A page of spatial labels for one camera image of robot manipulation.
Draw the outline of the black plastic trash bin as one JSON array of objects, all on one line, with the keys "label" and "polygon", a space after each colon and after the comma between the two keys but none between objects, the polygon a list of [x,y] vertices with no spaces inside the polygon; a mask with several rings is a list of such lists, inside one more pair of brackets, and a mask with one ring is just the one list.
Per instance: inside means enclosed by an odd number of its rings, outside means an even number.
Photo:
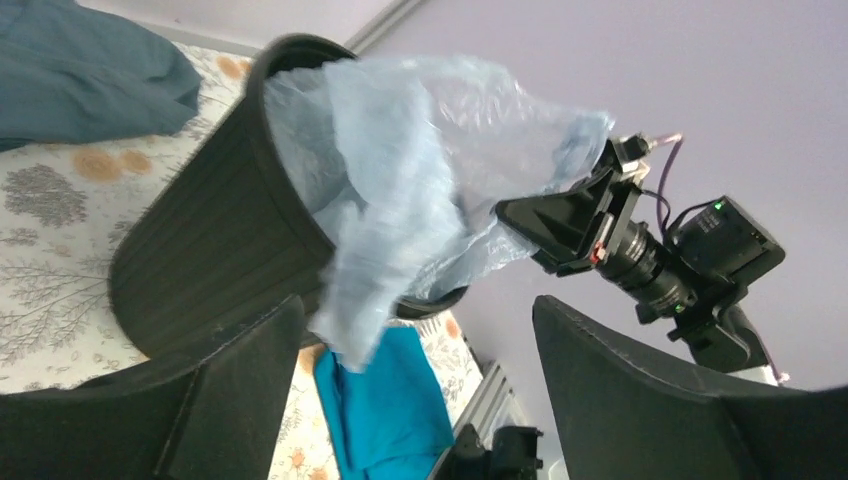
[{"label": "black plastic trash bin", "polygon": [[280,165],[263,84],[350,57],[311,34],[269,44],[216,129],[119,243],[109,299],[143,354],[177,350],[292,295],[307,314],[317,310],[334,249]]}]

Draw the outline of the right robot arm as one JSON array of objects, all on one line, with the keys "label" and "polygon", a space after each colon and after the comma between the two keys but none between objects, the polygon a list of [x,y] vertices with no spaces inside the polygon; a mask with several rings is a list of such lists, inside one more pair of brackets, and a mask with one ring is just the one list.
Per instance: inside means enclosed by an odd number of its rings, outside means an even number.
[{"label": "right robot arm", "polygon": [[504,200],[500,222],[536,247],[548,274],[599,273],[636,303],[643,325],[670,318],[673,341],[696,364],[746,380],[780,385],[758,332],[740,308],[751,284],[778,266],[784,249],[733,199],[722,196],[673,215],[654,193],[658,232],[632,214],[646,195],[646,158],[678,134],[611,138],[590,177],[556,194]]}]

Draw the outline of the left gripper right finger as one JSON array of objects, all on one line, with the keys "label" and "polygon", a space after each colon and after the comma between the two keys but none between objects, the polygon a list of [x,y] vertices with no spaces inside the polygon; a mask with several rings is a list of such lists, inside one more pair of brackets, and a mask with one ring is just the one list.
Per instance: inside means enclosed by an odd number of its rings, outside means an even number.
[{"label": "left gripper right finger", "polygon": [[847,391],[801,391],[698,366],[562,301],[532,324],[573,479],[843,479]]}]

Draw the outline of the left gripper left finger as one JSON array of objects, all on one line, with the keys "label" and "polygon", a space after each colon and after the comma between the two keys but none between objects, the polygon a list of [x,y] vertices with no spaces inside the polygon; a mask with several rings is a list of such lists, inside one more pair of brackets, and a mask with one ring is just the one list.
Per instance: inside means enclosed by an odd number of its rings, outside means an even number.
[{"label": "left gripper left finger", "polygon": [[306,316],[269,312],[72,389],[1,398],[5,479],[265,479]]}]

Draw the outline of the light blue plastic trash bag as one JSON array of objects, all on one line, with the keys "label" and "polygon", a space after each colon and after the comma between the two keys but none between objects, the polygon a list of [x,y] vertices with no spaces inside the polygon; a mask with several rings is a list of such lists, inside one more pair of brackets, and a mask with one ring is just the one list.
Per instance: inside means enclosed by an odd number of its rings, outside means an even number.
[{"label": "light blue plastic trash bag", "polygon": [[300,67],[263,94],[280,164],[335,248],[311,328],[354,372],[401,300],[436,301],[534,254],[495,205],[586,177],[614,125],[468,56]]}]

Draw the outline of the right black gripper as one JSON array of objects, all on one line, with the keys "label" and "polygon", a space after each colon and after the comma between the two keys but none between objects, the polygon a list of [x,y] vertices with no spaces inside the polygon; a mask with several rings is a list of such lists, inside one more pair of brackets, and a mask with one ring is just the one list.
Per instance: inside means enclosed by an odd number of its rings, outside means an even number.
[{"label": "right black gripper", "polygon": [[636,301],[639,320],[673,317],[696,299],[647,224],[632,220],[648,153],[640,135],[609,139],[591,177],[571,189],[495,206],[497,219],[536,248],[532,259],[544,271],[596,270]]}]

